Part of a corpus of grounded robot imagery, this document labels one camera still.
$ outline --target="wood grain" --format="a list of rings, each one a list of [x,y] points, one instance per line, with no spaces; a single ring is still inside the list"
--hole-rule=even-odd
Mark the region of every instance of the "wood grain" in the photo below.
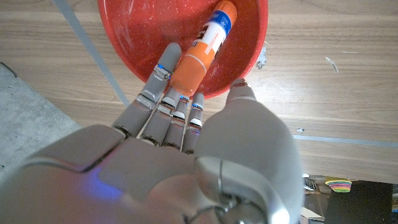
[[[398,183],[398,148],[303,140],[297,144],[310,174]]]
[[[132,100],[143,83],[112,48],[96,1],[68,3]],[[293,134],[398,141],[398,2],[281,0],[269,12],[267,65],[247,76],[257,99]],[[84,126],[111,124],[123,110],[50,0],[0,0],[0,61]],[[206,100],[205,119],[225,99]],[[313,174],[398,182],[396,148],[298,143]]]

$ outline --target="gray carpet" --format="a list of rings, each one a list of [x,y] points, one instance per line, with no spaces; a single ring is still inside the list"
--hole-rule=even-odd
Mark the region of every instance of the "gray carpet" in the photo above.
[[[0,180],[33,152],[80,128],[0,65]]]

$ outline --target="colorful object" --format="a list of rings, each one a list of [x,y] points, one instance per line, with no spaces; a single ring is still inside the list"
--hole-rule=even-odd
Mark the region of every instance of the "colorful object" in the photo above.
[[[335,192],[347,193],[351,191],[352,182],[344,178],[326,177],[325,184]]]
[[[210,68],[226,36],[235,23],[238,13],[230,1],[220,1],[209,21],[182,57],[170,84],[178,92],[192,96]]]
[[[264,44],[267,0],[230,1],[239,16],[198,87],[205,98],[224,93],[235,79],[245,77]],[[218,2],[98,0],[98,8],[116,53],[146,82],[169,43],[176,42],[183,53],[187,51]]]

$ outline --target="robot finger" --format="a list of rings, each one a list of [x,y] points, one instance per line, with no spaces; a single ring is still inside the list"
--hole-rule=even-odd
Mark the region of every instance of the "robot finger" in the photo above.
[[[154,146],[161,146],[180,99],[181,94],[173,87],[169,87],[144,128],[140,139]]]
[[[174,111],[172,122],[167,130],[163,146],[171,146],[181,150],[182,137],[185,129],[185,117],[187,115],[189,97],[181,96],[177,108]]]
[[[182,144],[182,152],[184,153],[193,154],[194,152],[194,147],[202,127],[204,102],[205,96],[202,93],[196,93],[193,96],[191,111],[187,121],[187,129]]]
[[[181,48],[177,43],[171,43],[166,47],[140,94],[112,127],[124,132],[127,137],[136,137],[139,134],[160,100],[180,56]]]

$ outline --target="white tape line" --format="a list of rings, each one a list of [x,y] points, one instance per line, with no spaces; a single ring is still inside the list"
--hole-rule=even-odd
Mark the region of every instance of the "white tape line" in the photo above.
[[[65,19],[69,23],[70,27],[73,29],[73,31],[75,32],[77,37],[80,39],[82,44],[85,46],[87,52],[91,55],[95,64],[97,64],[98,68],[104,74],[105,78],[107,79],[109,84],[112,86],[113,90],[115,91],[115,93],[117,94],[119,99],[123,102],[125,107],[129,106],[130,105],[129,100],[126,98],[125,94],[123,93],[118,82],[112,75],[108,66],[106,66],[104,59],[101,57],[100,53],[97,51],[93,42],[88,37],[85,29],[80,24],[75,13],[72,11],[72,8],[68,5],[66,0],[53,0],[53,2],[58,7],[58,9],[62,13],[62,15],[65,17]]]
[[[337,143],[347,143],[347,144],[360,144],[360,145],[367,145],[367,146],[398,147],[398,142],[329,138],[329,137],[318,137],[318,136],[302,136],[302,135],[297,135],[297,134],[294,134],[293,138],[298,139],[298,140],[308,140],[308,141],[337,142]]]

